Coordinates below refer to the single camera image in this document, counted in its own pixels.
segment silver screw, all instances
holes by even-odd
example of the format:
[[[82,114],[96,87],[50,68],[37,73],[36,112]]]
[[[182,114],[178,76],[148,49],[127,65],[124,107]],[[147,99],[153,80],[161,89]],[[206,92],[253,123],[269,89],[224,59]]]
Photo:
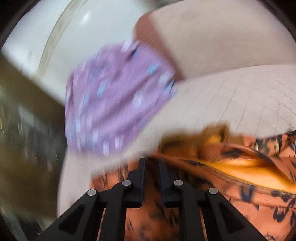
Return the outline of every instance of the silver screw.
[[[87,195],[89,195],[89,196],[94,196],[94,195],[96,195],[96,190],[95,190],[95,189],[90,189],[90,190],[88,190],[88,191],[87,191]]]
[[[218,193],[218,190],[216,188],[210,188],[209,189],[209,193],[211,193],[211,194],[217,194]]]
[[[181,180],[176,180],[176,181],[174,181],[174,184],[175,184],[176,186],[182,186],[182,185],[183,185],[183,181],[181,181]]]
[[[122,182],[122,185],[124,185],[124,186],[129,186],[130,184],[131,184],[131,181],[130,180],[124,180]]]

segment triangular cutout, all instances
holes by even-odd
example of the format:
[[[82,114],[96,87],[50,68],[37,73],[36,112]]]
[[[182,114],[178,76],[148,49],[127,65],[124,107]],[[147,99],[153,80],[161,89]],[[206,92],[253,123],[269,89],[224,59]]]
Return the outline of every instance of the triangular cutout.
[[[244,228],[241,221],[223,203],[219,203],[219,208],[228,233],[232,234]]]
[[[74,234],[77,230],[84,209],[84,204],[79,205],[78,208],[59,225],[59,229],[69,234]]]

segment white floor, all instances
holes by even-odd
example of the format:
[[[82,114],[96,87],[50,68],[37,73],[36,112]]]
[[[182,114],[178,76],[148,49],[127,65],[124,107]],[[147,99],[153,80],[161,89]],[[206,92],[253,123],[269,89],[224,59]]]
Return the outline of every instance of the white floor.
[[[17,24],[2,53],[64,104],[67,76],[106,45],[133,37],[151,0],[41,0]]]

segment purple cloth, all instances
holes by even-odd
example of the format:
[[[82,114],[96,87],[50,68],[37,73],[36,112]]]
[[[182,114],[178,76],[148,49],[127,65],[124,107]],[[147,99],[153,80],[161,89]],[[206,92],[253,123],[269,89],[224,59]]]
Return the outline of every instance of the purple cloth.
[[[139,41],[106,46],[69,76],[69,149],[108,156],[128,145],[175,93],[173,67]]]

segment orange patterned bag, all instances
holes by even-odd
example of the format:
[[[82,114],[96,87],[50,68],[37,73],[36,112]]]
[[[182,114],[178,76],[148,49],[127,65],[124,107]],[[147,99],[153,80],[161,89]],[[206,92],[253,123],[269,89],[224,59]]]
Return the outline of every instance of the orange patterned bag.
[[[194,188],[216,187],[267,240],[288,240],[296,223],[295,157],[296,131],[257,139],[218,125],[164,138],[147,158],[143,206],[127,210],[125,240],[179,240],[178,209],[164,208],[158,191],[158,158]],[[91,188],[112,188],[136,168],[137,162],[129,162],[103,171],[92,177]]]

